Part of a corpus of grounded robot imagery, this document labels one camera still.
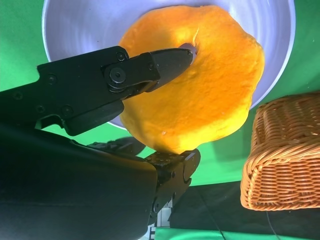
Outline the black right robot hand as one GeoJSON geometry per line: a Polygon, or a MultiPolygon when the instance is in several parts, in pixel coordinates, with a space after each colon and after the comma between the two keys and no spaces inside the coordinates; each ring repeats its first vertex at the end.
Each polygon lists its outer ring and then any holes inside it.
{"type": "Polygon", "coordinates": [[[201,155],[138,157],[132,137],[82,145],[124,100],[154,91],[192,63],[189,49],[129,57],[120,46],[39,65],[36,82],[0,94],[0,237],[137,240],[188,189],[201,155]]]}

